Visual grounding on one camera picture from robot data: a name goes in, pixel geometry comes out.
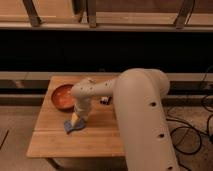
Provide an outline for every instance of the wooden board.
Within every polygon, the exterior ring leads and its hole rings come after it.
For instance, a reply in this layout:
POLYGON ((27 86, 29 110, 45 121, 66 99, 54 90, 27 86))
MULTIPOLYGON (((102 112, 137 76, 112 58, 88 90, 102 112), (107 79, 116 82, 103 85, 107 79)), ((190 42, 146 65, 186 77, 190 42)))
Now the wooden board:
MULTIPOLYGON (((183 0, 96 0, 98 12, 176 13, 183 0)), ((196 0, 195 12, 213 13, 212 0, 196 0)))
MULTIPOLYGON (((52 92, 60 85, 75 84, 86 76, 58 76, 50 81, 35 130, 27 152, 28 157, 112 157, 123 156, 112 104, 101 105, 98 98, 92 101, 87 127, 67 135, 63 122, 70 113, 58 111, 51 103, 52 92)), ((97 82, 112 76, 89 76, 97 82)))
MULTIPOLYGON (((99 24, 173 25, 178 13, 97 12, 99 24)), ((190 25, 213 25, 213 14, 192 14, 190 25)))
MULTIPOLYGON (((71 0, 33 0, 42 22, 77 23, 82 14, 74 14, 71 0)), ((28 21, 22 0, 1 0, 0 21, 28 21)))

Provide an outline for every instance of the table leg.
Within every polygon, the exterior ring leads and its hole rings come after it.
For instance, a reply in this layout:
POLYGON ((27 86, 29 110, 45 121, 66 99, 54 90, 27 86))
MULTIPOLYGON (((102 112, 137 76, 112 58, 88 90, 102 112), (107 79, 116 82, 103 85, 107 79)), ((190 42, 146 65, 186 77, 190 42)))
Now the table leg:
POLYGON ((61 168, 61 166, 58 165, 53 158, 45 158, 45 159, 55 170, 59 170, 61 168))
POLYGON ((87 21, 91 28, 96 27, 96 0, 86 0, 87 21))
POLYGON ((188 24, 188 23, 185 23, 185 22, 187 20, 188 14, 194 8, 193 3, 194 3, 194 0, 184 0, 183 1, 182 5, 181 5, 181 9, 179 11, 179 14, 178 14, 178 16, 177 16, 177 18, 175 19, 175 22, 174 22, 177 29, 183 29, 185 24, 188 24))
POLYGON ((36 8, 32 0, 23 0, 24 6, 26 8, 27 14, 29 16, 30 24, 33 27, 38 27, 41 24, 41 19, 38 16, 36 8))

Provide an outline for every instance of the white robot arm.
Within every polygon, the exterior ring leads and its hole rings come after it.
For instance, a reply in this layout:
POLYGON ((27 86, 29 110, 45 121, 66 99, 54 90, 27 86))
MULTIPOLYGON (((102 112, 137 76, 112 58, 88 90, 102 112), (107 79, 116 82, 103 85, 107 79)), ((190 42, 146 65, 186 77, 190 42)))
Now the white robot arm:
POLYGON ((92 96, 113 96, 129 171, 179 171, 161 98, 169 80, 159 70, 131 69, 95 84, 85 79, 72 88, 75 113, 85 121, 92 96))

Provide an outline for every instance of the wooden table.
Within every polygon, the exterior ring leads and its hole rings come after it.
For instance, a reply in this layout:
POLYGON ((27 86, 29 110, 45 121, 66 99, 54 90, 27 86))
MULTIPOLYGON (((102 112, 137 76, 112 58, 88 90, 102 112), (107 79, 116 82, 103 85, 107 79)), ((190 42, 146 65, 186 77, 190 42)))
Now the wooden table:
MULTIPOLYGON (((67 135, 64 121, 70 119, 69 112, 57 110, 52 102, 52 92, 60 85, 75 84, 87 76, 52 77, 41 111, 39 113, 27 156, 45 158, 55 169, 58 157, 119 157, 124 156, 113 105, 101 105, 100 98, 93 98, 92 111, 85 129, 67 135)), ((97 82, 113 76, 89 76, 97 82)))

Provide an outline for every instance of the black wall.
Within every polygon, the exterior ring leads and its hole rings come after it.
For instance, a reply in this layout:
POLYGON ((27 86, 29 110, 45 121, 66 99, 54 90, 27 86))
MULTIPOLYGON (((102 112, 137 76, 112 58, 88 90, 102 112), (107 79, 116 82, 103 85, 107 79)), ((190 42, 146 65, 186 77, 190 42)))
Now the black wall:
POLYGON ((211 33, 0 30, 1 71, 204 72, 210 65, 211 33))

